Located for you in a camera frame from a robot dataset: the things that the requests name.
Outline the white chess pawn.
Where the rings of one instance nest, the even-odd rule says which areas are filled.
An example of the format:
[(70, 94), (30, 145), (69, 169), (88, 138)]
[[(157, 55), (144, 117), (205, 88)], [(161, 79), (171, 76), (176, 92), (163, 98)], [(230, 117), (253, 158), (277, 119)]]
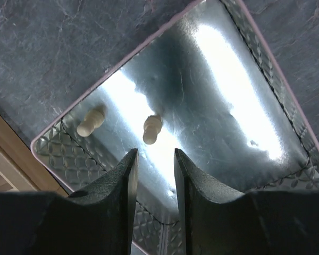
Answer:
[(105, 116), (105, 107), (103, 105), (89, 110), (84, 119), (77, 126), (77, 134), (81, 137), (90, 136), (104, 123)]
[(157, 136), (162, 129), (162, 119), (159, 115), (151, 115), (144, 122), (143, 141), (147, 145), (156, 142)]

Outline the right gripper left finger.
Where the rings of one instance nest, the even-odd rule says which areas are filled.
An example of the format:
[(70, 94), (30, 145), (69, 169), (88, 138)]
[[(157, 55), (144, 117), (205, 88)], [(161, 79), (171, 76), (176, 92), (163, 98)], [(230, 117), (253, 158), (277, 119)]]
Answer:
[(130, 254), (138, 151), (63, 197), (0, 192), (0, 254)]

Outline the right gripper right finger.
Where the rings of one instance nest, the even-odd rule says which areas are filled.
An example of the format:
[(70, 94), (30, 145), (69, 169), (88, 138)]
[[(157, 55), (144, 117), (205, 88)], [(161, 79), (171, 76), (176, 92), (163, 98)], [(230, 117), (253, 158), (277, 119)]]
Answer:
[(174, 152), (185, 254), (319, 254), (319, 191), (242, 193)]

